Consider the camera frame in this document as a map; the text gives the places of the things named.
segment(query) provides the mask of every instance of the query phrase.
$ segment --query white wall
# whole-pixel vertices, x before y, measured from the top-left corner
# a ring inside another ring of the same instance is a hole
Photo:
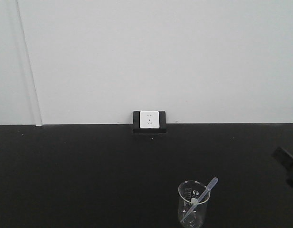
[[[14,7],[14,2],[0,0],[0,124],[35,124]]]
[[[293,0],[19,0],[44,124],[293,122]]]

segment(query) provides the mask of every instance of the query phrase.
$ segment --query power socket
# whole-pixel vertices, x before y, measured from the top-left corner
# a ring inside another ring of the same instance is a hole
[[[133,133],[163,134],[166,133],[165,111],[134,111]]]
[[[159,111],[140,111],[140,128],[159,128]]]

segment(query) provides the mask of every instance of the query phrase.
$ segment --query black countertop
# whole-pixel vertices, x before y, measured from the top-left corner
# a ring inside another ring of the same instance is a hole
[[[0,228],[180,228],[178,185],[213,177],[204,228],[293,228],[277,146],[293,124],[0,126]]]

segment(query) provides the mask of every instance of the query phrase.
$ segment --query glass beaker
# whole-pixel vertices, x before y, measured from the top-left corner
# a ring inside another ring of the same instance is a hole
[[[200,228],[205,220],[205,213],[207,210],[207,203],[210,198],[210,192],[202,199],[192,213],[186,217],[182,222],[181,220],[187,211],[196,205],[196,199],[205,190],[203,183],[187,180],[178,186],[179,204],[178,204],[178,220],[185,228]]]

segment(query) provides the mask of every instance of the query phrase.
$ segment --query electrical outlet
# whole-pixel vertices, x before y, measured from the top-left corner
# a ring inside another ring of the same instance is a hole
[[[140,111],[140,128],[159,128],[159,111]]]

